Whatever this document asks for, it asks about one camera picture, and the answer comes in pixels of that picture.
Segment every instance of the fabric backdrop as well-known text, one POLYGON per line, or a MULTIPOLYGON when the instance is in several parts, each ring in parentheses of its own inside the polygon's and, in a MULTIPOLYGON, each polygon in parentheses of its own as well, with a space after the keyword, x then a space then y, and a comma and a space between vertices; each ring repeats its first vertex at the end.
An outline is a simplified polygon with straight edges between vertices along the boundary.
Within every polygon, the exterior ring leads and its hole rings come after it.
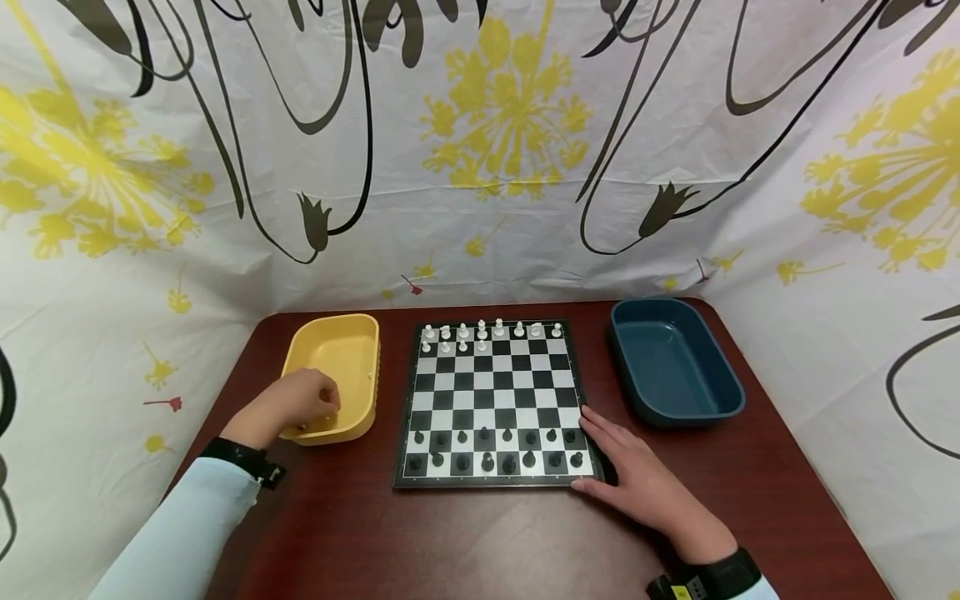
POLYGON ((957 600, 958 6, 3 0, 0 596, 85 597, 274 312, 667 293, 957 600))

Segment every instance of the left hand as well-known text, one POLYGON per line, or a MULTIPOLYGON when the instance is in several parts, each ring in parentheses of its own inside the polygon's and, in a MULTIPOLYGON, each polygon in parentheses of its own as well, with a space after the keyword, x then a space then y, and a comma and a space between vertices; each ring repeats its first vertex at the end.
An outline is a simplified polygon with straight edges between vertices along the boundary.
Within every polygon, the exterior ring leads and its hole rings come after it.
POLYGON ((332 417, 340 410, 337 383, 316 369, 287 373, 234 415, 220 437, 262 449, 281 431, 332 417))

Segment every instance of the smartwatch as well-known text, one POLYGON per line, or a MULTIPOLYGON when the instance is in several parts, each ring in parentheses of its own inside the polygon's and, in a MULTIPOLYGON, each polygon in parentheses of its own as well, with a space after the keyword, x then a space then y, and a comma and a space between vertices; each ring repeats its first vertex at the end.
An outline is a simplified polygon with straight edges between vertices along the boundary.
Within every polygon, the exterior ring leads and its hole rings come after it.
POLYGON ((200 455, 235 464, 267 490, 275 490, 280 480, 287 474, 286 468, 267 460, 266 450, 254 450, 249 446, 223 438, 210 440, 200 455))
POLYGON ((730 600, 756 585, 762 575, 743 548, 713 564, 687 564, 683 577, 659 576, 647 586, 652 600, 730 600))

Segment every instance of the hand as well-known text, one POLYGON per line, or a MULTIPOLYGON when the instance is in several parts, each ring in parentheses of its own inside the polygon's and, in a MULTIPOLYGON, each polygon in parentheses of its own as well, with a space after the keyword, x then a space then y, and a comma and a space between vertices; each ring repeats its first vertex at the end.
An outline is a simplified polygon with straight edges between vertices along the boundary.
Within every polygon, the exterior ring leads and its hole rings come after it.
POLYGON ((333 379, 316 369, 297 369, 234 415, 220 437, 262 449, 284 429, 332 417, 339 410, 340 392, 333 379))
POLYGON ((611 460, 620 481, 614 487, 578 479, 571 484, 574 490, 660 531, 687 564, 716 563, 736 551, 730 529, 690 493, 646 442, 587 406, 580 426, 611 460))

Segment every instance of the right hand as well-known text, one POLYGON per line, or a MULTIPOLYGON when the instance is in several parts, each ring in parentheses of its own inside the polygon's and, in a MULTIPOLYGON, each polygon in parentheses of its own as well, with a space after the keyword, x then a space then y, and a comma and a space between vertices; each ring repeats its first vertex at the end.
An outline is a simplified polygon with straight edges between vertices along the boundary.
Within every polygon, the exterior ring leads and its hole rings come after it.
POLYGON ((688 564, 716 563, 736 551, 730 529, 701 504, 646 442, 584 406, 580 426, 619 476, 619 485, 578 479, 571 486, 663 533, 688 564))

